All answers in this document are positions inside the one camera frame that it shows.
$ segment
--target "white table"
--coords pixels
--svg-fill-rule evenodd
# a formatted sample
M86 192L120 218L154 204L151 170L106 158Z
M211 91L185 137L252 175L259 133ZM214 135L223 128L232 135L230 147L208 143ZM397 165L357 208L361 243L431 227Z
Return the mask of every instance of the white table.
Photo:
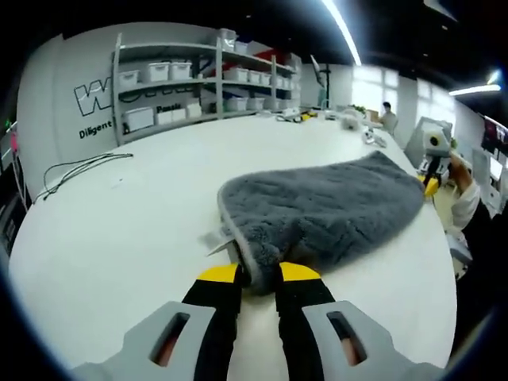
M383 151L414 173L384 132ZM206 257L199 237L219 224L217 190L252 171L308 167L372 152L359 132L334 121L301 125L274 118L212 121L127 144L132 159L103 164L33 206L10 260L13 288L37 332L68 368L102 362L126 331L201 271L227 264ZM395 239L324 276L345 299L386 327L412 361L447 363L456 320L452 258L427 203ZM231 380L287 379L273 296L245 298Z

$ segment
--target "white wall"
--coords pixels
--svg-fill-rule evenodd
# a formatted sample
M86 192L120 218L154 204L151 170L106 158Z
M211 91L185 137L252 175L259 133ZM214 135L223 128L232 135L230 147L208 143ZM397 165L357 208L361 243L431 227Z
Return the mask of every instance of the white wall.
M330 103L345 106L352 102L352 67L330 65ZM318 106L319 86L316 82L312 65L302 68L302 104ZM418 123L418 82L399 76L398 78L398 127L394 137L401 147L406 147L413 130ZM460 143L464 142L464 151L473 147L481 148L483 139L483 119L455 100L456 129L455 136Z
M38 48L21 77L17 101L21 165L32 198L42 190L43 174L50 166L86 159L117 146L110 127L110 76L119 33L123 44L206 43L215 30L176 23L132 23L92 30L67 40L59 36ZM268 49L262 44L249 45L251 54ZM181 102L181 94L169 92L158 91L150 98L150 106ZM147 101L146 94L129 107L146 106ZM98 125L106 127L96 135L80 136L80 131ZM48 180L68 169L52 170Z

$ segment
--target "gray towel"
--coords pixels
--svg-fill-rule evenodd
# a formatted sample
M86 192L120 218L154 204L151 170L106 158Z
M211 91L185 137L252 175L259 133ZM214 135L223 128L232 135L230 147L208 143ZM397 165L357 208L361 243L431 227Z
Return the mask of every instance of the gray towel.
M381 152L342 164L243 175L218 192L225 227L260 294L272 289L277 263L333 268L390 240L423 202L421 182Z

